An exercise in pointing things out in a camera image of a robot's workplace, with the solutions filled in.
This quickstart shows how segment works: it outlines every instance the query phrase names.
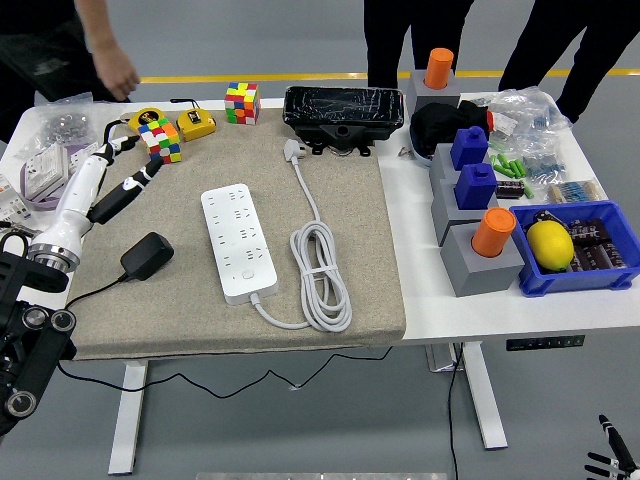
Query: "blue cube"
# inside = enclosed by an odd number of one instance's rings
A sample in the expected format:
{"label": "blue cube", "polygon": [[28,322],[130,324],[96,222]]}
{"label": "blue cube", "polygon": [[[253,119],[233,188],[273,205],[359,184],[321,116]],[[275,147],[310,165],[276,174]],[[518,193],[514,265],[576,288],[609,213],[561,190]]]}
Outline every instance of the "blue cube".
{"label": "blue cube", "polygon": [[493,168],[488,163],[462,167],[458,183],[453,189],[460,210],[484,210],[498,187]]}
{"label": "blue cube", "polygon": [[464,165],[481,163],[489,149],[489,142],[481,127],[461,128],[451,147],[453,168],[462,170]]}

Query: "rubik's cube with colored stickers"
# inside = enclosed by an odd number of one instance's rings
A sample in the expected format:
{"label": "rubik's cube with colored stickers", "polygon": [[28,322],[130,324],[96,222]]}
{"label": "rubik's cube with colored stickers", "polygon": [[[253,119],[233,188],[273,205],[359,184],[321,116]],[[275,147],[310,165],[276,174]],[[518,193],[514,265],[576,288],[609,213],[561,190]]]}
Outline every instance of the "rubik's cube with colored stickers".
{"label": "rubik's cube with colored stickers", "polygon": [[162,157],[162,161],[165,164],[182,160],[180,136],[175,127],[166,118],[140,125],[138,133],[147,144],[147,151],[152,160]]}
{"label": "rubik's cube with colored stickers", "polygon": [[255,125],[260,113],[260,94],[257,83],[231,82],[224,97],[229,123]]}

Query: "floor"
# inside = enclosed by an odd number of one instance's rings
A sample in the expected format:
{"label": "floor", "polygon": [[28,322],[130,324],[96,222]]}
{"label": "floor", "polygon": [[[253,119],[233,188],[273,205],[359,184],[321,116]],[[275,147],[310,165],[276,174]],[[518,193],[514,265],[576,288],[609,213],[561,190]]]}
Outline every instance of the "floor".
{"label": "floor", "polygon": [[[531,4],[532,0],[477,2],[467,19],[459,70],[504,68]],[[109,5],[118,38],[143,77],[366,70],[360,2],[250,0],[239,8],[231,0],[110,0]],[[556,68],[570,67],[576,46]],[[640,38],[617,66],[640,68]],[[410,67],[410,51],[405,48],[401,70]],[[557,97],[563,81],[547,78],[541,88]],[[497,82],[461,79],[462,90],[469,92],[495,90]],[[262,95],[282,96],[290,83],[303,82],[263,82]],[[220,98],[225,88],[224,83],[148,83],[132,99]],[[607,77],[574,126],[598,179],[636,232],[639,90],[640,76]],[[457,376],[452,411],[459,478],[586,478],[587,452],[611,455],[599,414],[618,427],[639,459],[639,340],[637,331],[611,332],[587,335],[580,348],[516,353],[506,352],[502,341],[485,342],[509,447],[482,448],[466,378]],[[384,351],[350,353],[380,357]],[[218,393],[228,393],[269,368],[302,382],[329,355],[291,352],[158,360],[151,364],[149,380],[180,371]],[[124,372],[120,362],[71,364],[68,369],[114,383],[121,382]],[[378,362],[336,358],[298,391],[270,377],[231,399],[217,400],[172,380],[145,394],[134,478],[342,471],[445,472],[454,478],[447,423],[450,379],[450,374],[429,373],[424,348],[412,346],[396,347]],[[2,443],[0,477],[107,478],[118,399],[119,394],[106,387],[56,373],[35,415]]]}

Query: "component box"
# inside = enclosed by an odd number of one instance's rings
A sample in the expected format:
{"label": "component box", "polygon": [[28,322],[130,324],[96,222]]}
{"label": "component box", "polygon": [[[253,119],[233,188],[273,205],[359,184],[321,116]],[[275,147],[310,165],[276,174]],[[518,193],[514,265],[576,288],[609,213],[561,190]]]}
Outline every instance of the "component box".
{"label": "component box", "polygon": [[[512,235],[513,240],[525,262],[525,266],[520,271],[520,289],[525,297],[603,288],[624,290],[631,287],[631,280],[640,274],[640,242],[615,202],[605,200],[557,205],[527,205],[511,207],[510,210],[517,220]],[[524,228],[533,223],[533,216],[540,210],[548,210],[566,224],[574,220],[599,218],[627,267],[585,272],[542,273],[524,233]]]}

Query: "human hand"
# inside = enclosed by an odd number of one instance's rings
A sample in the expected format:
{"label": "human hand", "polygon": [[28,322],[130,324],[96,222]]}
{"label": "human hand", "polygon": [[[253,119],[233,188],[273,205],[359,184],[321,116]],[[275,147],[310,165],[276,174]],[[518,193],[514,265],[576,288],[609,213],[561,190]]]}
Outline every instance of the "human hand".
{"label": "human hand", "polygon": [[93,63],[98,78],[118,101],[123,101],[140,83],[129,56],[118,45],[93,51]]}

